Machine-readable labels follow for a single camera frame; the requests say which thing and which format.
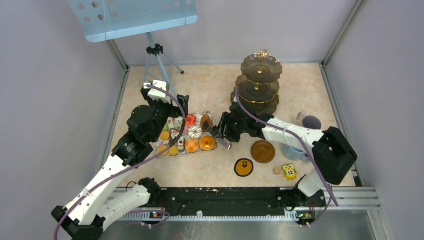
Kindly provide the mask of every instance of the wooden block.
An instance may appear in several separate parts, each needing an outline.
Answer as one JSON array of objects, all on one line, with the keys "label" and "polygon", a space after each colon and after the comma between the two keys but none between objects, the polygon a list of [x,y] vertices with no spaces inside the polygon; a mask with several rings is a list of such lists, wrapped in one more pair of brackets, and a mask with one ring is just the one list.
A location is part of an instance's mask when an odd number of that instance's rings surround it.
[{"label": "wooden block", "polygon": [[281,174],[281,167],[276,166],[274,167],[274,175],[280,175]]}]

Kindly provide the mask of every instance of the tripod leg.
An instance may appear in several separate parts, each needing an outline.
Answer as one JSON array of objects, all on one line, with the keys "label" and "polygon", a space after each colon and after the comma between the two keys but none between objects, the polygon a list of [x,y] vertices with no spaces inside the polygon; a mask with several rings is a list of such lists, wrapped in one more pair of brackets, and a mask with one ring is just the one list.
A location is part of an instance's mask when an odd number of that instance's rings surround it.
[{"label": "tripod leg", "polygon": [[165,56],[165,58],[167,58],[170,62],[171,62],[171,64],[176,68],[176,69],[178,69],[178,71],[181,73],[181,74],[184,74],[184,70],[182,70],[181,69],[181,67],[180,66],[178,66],[177,64],[175,64],[175,62],[171,59],[171,57],[166,53],[166,52],[164,52],[163,53],[163,55]]},{"label": "tripod leg", "polygon": [[150,54],[147,54],[146,66],[145,66],[145,70],[144,70],[143,84],[146,82],[147,75],[149,74],[149,64],[150,64]]},{"label": "tripod leg", "polygon": [[156,56],[157,63],[159,64],[160,72],[162,73],[162,78],[165,82],[169,83],[169,86],[172,90],[173,95],[176,97],[177,93],[175,92],[174,86],[172,85],[171,79],[168,76],[167,70],[165,69],[164,63],[162,62],[161,56]]},{"label": "tripod leg", "polygon": [[[156,45],[155,45],[155,41],[153,40],[152,33],[147,32],[146,35],[147,35],[148,42],[150,43],[150,47],[152,49],[155,49]],[[168,76],[167,70],[165,69],[165,66],[164,66],[164,63],[162,62],[160,54],[157,53],[157,54],[155,54],[155,56],[156,56],[156,59],[157,59],[157,64],[159,65],[160,72],[162,73],[163,80],[169,84],[169,86],[172,90],[172,93],[176,97],[177,93],[175,92],[175,89],[174,89],[174,86],[172,85],[171,79]]]}]

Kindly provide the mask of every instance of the gray floor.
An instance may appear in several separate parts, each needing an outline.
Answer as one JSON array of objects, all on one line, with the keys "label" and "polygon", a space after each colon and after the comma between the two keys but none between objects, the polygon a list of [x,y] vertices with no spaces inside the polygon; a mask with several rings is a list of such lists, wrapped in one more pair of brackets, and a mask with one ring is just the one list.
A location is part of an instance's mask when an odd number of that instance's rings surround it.
[{"label": "gray floor", "polygon": [[167,222],[148,227],[118,221],[101,240],[374,240],[366,211],[328,211],[311,228],[285,222]]}]

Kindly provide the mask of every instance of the light blue music stand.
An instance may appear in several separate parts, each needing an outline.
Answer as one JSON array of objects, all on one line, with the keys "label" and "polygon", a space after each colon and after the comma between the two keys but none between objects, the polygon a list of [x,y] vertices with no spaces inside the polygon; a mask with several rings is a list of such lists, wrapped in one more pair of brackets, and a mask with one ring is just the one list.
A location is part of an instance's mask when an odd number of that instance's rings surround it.
[{"label": "light blue music stand", "polygon": [[150,55],[155,55],[164,81],[176,95],[171,79],[160,57],[163,54],[181,74],[184,71],[156,44],[152,32],[193,24],[198,20],[196,0],[68,0],[89,42],[147,34],[147,54],[143,83],[149,73]]}]

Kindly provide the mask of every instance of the gold handle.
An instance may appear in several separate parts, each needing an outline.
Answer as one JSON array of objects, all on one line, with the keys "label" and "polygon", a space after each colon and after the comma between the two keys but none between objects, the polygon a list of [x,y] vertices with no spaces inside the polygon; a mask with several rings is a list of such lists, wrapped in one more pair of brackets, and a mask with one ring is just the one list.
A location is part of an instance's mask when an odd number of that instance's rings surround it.
[{"label": "gold handle", "polygon": [[263,49],[259,53],[260,65],[259,65],[259,69],[257,70],[257,73],[258,74],[261,74],[262,73],[262,59],[265,58],[266,55],[267,55],[267,50],[266,49]]}]

